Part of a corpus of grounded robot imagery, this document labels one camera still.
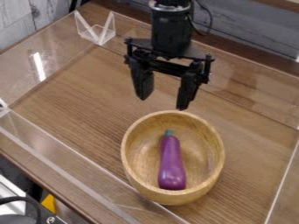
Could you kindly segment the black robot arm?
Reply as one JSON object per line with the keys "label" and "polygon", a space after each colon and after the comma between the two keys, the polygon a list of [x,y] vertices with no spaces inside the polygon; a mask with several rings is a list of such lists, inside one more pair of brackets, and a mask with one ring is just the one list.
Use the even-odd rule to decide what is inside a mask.
{"label": "black robot arm", "polygon": [[125,63],[131,69],[135,94],[145,100],[155,89],[155,72],[181,79],[176,108],[185,110],[201,84],[209,82],[209,53],[192,45],[193,2],[199,0],[149,0],[151,38],[125,38]]}

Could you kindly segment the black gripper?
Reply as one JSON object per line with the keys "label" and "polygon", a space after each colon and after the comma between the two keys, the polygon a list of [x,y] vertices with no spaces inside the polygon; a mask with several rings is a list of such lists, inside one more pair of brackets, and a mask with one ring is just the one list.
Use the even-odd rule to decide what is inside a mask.
{"label": "black gripper", "polygon": [[155,87],[153,71],[181,78],[176,108],[185,110],[199,85],[209,81],[209,54],[192,45],[192,10],[152,9],[151,38],[125,39],[125,63],[131,68],[135,94],[145,100]]}

